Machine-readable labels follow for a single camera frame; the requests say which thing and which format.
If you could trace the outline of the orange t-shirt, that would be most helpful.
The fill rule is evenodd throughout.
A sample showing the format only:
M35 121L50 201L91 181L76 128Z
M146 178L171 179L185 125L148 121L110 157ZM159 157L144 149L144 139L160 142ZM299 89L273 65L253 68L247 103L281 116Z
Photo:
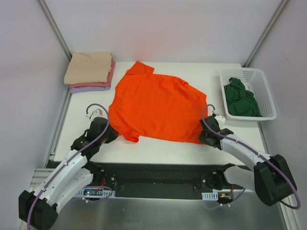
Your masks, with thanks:
M126 140L140 137L199 144L207 96L176 76L155 74L139 61L115 87L111 126Z

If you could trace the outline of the lavender folded t-shirt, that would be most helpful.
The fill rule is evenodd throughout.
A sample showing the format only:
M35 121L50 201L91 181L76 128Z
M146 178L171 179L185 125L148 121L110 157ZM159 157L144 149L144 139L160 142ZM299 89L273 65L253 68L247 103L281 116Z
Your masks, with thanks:
M81 83L70 85L71 93L100 92L111 89L111 83Z

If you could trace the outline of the right aluminium frame post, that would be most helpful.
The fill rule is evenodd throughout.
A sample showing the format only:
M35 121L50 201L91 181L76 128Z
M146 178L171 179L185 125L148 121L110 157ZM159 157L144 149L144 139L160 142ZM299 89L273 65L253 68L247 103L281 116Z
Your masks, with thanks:
M266 27L264 28L263 32L261 33L260 37L258 38L255 46L253 47L249 57L242 65L244 68L248 68L253 60L255 59L256 55L259 53L260 49L264 45L266 39L268 38L270 32L278 22L279 18L281 17L282 13L286 9L287 5L290 3L290 0L281 0L275 9L273 15L271 16L270 20L268 21Z

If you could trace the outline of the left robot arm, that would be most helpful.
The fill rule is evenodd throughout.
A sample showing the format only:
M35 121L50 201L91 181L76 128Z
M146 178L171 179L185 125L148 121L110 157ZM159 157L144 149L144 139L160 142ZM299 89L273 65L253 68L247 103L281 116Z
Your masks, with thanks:
M24 190L18 197L19 219L27 228L50 229L62 208L84 187L101 186L103 173L91 161L103 144L118 137L104 117L96 117L90 127L74 140L64 160L33 191Z

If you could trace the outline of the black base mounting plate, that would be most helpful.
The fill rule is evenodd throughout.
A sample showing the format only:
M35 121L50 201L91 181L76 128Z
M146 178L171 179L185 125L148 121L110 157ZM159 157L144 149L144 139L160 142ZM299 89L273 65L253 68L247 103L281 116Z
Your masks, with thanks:
M120 198L200 200L206 181L221 165L98 163L107 194Z

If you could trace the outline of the pink folded t-shirt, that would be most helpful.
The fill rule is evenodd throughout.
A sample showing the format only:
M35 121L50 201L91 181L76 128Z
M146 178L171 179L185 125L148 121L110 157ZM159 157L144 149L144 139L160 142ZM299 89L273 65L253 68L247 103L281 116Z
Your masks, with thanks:
M115 69L116 62L111 62L111 71L108 74L107 82L86 82L86 83L78 83L70 85L70 88L77 88L77 87L108 87L111 86L114 69Z

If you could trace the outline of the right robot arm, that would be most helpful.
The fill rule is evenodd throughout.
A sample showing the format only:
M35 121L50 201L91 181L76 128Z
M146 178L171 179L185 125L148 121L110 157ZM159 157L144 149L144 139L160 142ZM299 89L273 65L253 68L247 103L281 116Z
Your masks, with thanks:
M202 132L199 140L202 143L231 154L247 166L247 169L232 163L222 166L206 180L210 188L222 190L232 184L239 185L254 191L267 206L282 203L285 198L294 195L297 205L289 205L289 208L301 207L297 186L283 156L261 152L243 142L231 130L220 129L217 115L202 118L200 124Z

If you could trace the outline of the left aluminium frame post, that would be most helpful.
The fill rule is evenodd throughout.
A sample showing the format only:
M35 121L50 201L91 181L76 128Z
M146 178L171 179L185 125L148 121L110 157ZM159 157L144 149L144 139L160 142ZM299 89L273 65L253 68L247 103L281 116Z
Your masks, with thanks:
M64 55L66 56L67 60L71 61L71 58L72 58L72 54L71 54L71 51L69 51L69 48L68 48L68 45L67 43L65 42L65 39L46 3L45 0L37 0L36 1L37 4L39 5L42 13L44 14L44 17L45 19L47 20L47 23L49 24L60 48L62 49Z

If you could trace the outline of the beige folded t-shirt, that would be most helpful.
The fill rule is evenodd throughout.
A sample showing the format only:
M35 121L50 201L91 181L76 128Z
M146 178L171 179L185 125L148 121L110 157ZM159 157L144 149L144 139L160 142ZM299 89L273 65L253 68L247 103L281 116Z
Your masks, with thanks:
M73 53L64 77L64 84L107 82L111 64L110 51Z

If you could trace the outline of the green t-shirt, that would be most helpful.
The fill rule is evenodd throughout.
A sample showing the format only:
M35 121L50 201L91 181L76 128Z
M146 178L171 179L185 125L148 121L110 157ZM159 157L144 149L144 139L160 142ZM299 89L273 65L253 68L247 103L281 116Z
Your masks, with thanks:
M238 78L230 78L229 84L224 86L227 109L230 115L261 117L254 93L246 90Z

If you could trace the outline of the white perforated plastic basket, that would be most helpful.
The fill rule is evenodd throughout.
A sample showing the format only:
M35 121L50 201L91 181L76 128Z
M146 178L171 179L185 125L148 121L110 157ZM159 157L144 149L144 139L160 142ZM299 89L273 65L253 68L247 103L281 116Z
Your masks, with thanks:
M239 68L220 71L226 117L231 120L266 121L277 117L264 73Z

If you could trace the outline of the aluminium frame post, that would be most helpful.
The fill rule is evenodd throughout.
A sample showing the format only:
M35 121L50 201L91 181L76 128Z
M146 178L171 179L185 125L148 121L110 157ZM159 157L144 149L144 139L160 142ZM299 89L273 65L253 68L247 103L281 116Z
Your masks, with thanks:
M64 55L66 56L67 60L71 61L71 58L72 58L72 54L71 54L71 51L69 51L69 48L68 48L68 45L67 43L65 42L65 39L46 3L45 0L37 0L36 1L37 4L39 5L42 13L44 14L44 17L45 19L47 20L47 23L49 24L60 48L62 49Z
M273 15L271 16L270 20L268 21L266 27L264 28L263 32L261 33L260 37L258 38L255 46L253 47L249 57L242 65L244 68L248 68L253 60L255 59L256 55L259 53L260 49L264 45L266 39L268 38L270 32L278 22L279 18L281 17L282 13L286 9L287 5L290 3L290 0L281 0L275 9Z

